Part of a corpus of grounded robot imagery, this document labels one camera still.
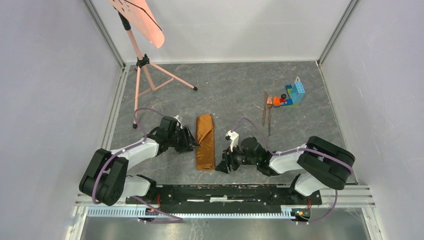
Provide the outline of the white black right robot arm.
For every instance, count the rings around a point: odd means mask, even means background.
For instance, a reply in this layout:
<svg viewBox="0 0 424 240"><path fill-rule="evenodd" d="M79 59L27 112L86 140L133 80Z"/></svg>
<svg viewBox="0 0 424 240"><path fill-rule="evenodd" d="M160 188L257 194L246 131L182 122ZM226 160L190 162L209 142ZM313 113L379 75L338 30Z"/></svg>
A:
<svg viewBox="0 0 424 240"><path fill-rule="evenodd" d="M318 136L311 136L306 143L286 151L266 150L255 137L239 141L234 131L229 131L225 138L229 147L223 151L216 171L228 174L241 165L251 165L271 177L304 170L288 191L289 199L295 204L302 204L312 193L324 188L343 190L356 160L351 152Z"/></svg>

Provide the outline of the orange cloth napkin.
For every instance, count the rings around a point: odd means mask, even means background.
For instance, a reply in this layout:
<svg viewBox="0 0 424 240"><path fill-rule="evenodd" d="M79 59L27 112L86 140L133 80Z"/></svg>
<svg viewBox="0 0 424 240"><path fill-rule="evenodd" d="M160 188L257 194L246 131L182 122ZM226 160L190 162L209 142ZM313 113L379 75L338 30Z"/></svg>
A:
<svg viewBox="0 0 424 240"><path fill-rule="evenodd" d="M197 170L214 170L215 161L215 125L210 113L196 118L196 140L199 147L195 151Z"/></svg>

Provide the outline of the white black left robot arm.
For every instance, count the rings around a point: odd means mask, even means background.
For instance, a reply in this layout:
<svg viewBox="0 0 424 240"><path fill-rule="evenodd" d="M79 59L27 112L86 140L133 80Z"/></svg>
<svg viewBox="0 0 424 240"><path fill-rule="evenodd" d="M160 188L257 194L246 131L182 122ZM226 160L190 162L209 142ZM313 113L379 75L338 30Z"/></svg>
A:
<svg viewBox="0 0 424 240"><path fill-rule="evenodd" d="M158 127L141 140L115 150L97 149L86 168L78 189L90 196L93 203L112 206L121 197L137 196L145 204L157 198L155 181L142 176L132 176L128 170L141 162L155 158L169 148L178 154L192 152L200 147L186 125L176 117L164 116Z"/></svg>

